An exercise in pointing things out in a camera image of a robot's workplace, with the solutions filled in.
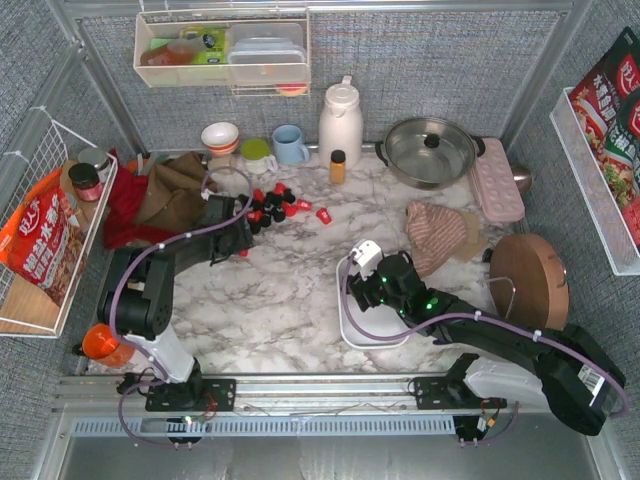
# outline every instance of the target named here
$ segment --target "wooden cutting board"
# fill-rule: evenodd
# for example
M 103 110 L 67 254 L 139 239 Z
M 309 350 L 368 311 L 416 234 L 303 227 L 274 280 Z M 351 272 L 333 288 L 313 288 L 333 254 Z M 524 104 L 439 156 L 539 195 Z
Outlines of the wooden cutting board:
M 508 235 L 493 251 L 490 277 L 509 277 L 516 295 L 509 314 L 511 323 L 562 330 L 569 313 L 566 270 L 553 247 L 534 234 Z M 498 313 L 505 316 L 511 301 L 508 281 L 490 284 Z

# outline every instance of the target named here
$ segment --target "green lid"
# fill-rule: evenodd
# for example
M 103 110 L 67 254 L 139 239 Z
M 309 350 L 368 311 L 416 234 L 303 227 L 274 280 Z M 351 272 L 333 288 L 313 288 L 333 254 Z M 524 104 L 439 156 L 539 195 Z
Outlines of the green lid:
M 263 138 L 252 138 L 242 144 L 240 153 L 247 160 L 260 160 L 266 157 L 269 152 L 269 145 Z

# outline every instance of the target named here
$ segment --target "blue mug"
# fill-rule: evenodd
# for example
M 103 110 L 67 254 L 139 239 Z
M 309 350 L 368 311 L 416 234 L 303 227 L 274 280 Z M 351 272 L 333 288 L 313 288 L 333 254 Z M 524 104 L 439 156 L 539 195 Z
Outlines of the blue mug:
M 304 145 L 302 130 L 295 125 L 281 125 L 273 132 L 273 153 L 281 165 L 307 163 L 311 156 Z

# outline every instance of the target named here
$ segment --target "white logo on red bag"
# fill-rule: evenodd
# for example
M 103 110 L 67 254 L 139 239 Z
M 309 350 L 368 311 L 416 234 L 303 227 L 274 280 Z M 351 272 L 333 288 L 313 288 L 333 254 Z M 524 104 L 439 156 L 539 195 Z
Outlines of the white logo on red bag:
M 20 235 L 26 237 L 38 226 L 40 223 L 40 202 L 38 199 L 33 200 L 29 206 L 25 209 L 22 219 L 20 220 L 20 226 L 18 231 Z
M 629 118 L 629 129 L 636 137 L 640 137 L 640 102 L 636 103 Z
M 618 90 L 623 97 L 628 97 L 639 86 L 640 73 L 633 61 L 633 56 L 629 54 L 624 58 L 618 70 Z

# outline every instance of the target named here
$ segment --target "red cloth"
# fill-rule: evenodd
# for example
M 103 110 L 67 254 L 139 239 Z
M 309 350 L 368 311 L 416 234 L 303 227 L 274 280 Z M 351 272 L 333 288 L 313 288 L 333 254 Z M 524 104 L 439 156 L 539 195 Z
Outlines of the red cloth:
M 131 223 L 144 201 L 148 182 L 149 179 L 146 176 L 136 177 L 126 168 L 118 165 L 118 173 L 107 200 L 111 211 L 104 222 L 105 248 L 123 247 L 138 239 L 158 243 L 175 235 L 161 228 Z

